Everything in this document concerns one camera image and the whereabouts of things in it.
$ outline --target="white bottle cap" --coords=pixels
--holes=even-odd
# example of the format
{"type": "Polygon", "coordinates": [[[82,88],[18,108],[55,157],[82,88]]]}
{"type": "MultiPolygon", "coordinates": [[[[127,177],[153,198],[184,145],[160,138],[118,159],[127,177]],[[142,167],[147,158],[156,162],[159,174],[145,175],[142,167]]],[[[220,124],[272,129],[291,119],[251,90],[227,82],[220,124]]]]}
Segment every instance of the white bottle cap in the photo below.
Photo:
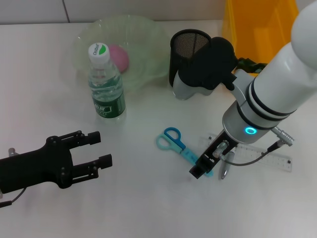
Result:
{"type": "Polygon", "coordinates": [[[104,43],[94,43],[88,49],[88,55],[91,63],[103,64],[110,59],[110,52],[104,43]]]}

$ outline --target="wall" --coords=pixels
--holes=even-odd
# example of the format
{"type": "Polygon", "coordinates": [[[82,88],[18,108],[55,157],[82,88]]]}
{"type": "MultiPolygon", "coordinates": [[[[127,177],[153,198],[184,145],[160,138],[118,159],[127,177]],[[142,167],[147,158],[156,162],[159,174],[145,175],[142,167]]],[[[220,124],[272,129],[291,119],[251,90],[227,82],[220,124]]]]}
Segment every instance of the wall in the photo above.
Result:
{"type": "MultiPolygon", "coordinates": [[[[0,0],[0,24],[91,22],[137,14],[154,20],[222,19],[225,0],[0,0]]],[[[296,0],[299,10],[314,0],[296,0]]]]}

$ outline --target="transparent ruler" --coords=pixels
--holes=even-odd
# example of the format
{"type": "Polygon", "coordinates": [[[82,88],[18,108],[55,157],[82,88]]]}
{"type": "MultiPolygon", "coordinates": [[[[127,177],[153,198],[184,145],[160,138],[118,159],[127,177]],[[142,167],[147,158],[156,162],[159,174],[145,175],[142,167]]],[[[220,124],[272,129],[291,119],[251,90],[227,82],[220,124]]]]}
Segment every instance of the transparent ruler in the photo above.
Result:
{"type": "MultiPolygon", "coordinates": [[[[213,140],[216,138],[215,134],[207,134],[206,137],[200,137],[198,148],[203,153],[208,146],[213,142],[213,140]]],[[[244,144],[238,144],[238,147],[233,149],[235,152],[235,157],[233,162],[234,163],[245,163],[252,160],[255,160],[263,152],[266,150],[252,146],[252,145],[244,145],[244,144]]],[[[261,160],[259,160],[257,163],[272,166],[281,170],[285,170],[288,172],[292,172],[292,158],[286,155],[281,155],[278,153],[269,153],[268,155],[264,156],[261,160]]]]}

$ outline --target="plastic bottle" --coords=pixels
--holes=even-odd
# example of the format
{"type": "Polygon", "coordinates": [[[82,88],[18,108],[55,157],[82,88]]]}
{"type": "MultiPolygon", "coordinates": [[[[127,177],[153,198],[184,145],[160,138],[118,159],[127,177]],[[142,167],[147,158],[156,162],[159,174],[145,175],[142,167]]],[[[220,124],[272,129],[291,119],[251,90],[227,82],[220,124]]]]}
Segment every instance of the plastic bottle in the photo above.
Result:
{"type": "Polygon", "coordinates": [[[125,110],[120,72],[110,59],[107,45],[92,44],[88,54],[91,61],[89,86],[96,111],[103,118],[115,118],[125,110]]]}

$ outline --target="scissors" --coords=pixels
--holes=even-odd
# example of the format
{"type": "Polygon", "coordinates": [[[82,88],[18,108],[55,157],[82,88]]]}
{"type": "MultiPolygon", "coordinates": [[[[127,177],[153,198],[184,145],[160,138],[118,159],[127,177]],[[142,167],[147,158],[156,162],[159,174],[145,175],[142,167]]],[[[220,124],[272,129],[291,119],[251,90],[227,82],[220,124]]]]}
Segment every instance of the scissors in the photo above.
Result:
{"type": "MultiPolygon", "coordinates": [[[[184,145],[183,142],[180,140],[181,133],[177,128],[169,127],[164,130],[164,133],[157,137],[156,143],[159,149],[161,150],[174,150],[176,153],[183,156],[189,163],[192,165],[196,164],[198,157],[184,145]],[[177,138],[173,138],[171,135],[168,134],[169,131],[175,131],[177,133],[177,138]],[[165,146],[162,145],[159,140],[163,139],[169,143],[169,145],[165,146]]],[[[206,176],[211,177],[213,176],[213,171],[210,171],[208,174],[205,173],[206,176]]]]}

